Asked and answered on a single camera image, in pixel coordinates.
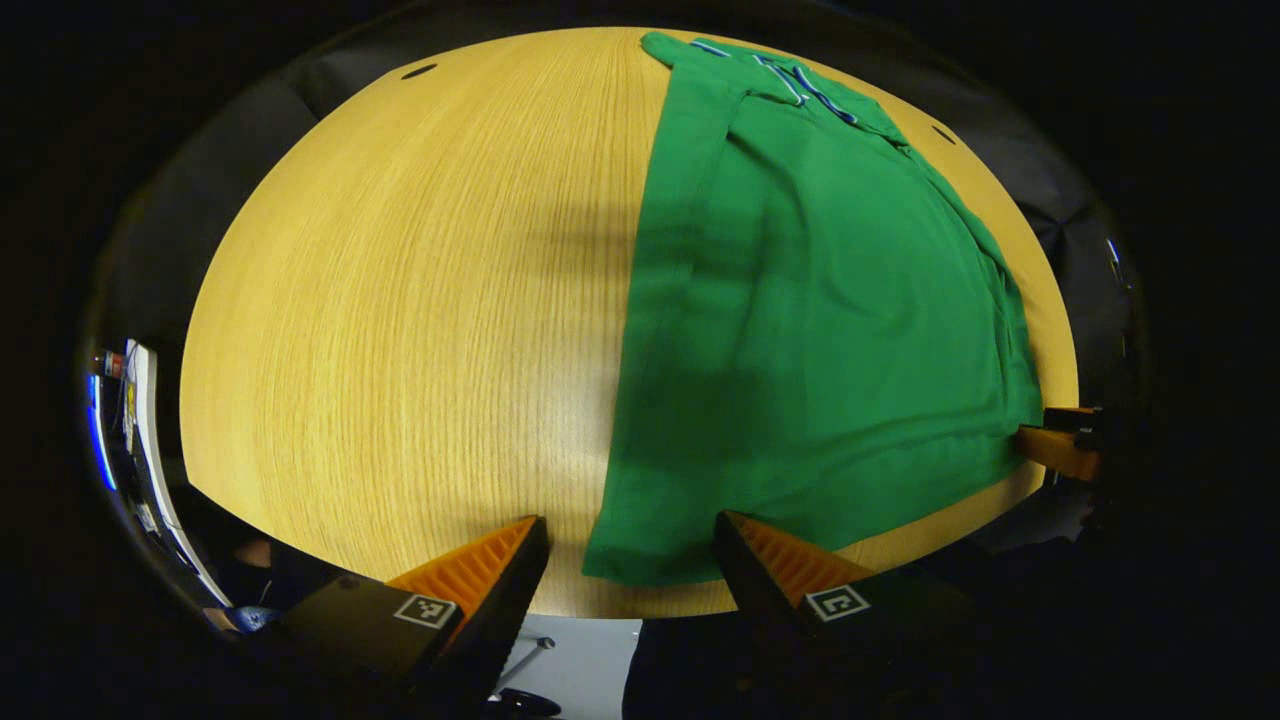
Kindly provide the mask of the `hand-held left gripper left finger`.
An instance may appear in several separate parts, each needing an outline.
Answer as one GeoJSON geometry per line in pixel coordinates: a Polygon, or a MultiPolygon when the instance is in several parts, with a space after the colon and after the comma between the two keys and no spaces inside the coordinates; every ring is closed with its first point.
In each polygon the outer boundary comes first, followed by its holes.
{"type": "Polygon", "coordinates": [[[342,574],[239,644],[342,716],[484,716],[549,555],[527,516],[389,582],[342,574]]]}

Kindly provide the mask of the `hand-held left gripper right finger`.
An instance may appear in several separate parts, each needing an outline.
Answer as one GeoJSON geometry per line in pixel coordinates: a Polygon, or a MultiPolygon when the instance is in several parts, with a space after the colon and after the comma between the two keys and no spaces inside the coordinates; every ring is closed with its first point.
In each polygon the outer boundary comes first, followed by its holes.
{"type": "Polygon", "coordinates": [[[872,571],[732,511],[712,550],[756,661],[791,700],[932,701],[978,669],[974,600],[928,571],[872,571]]]}

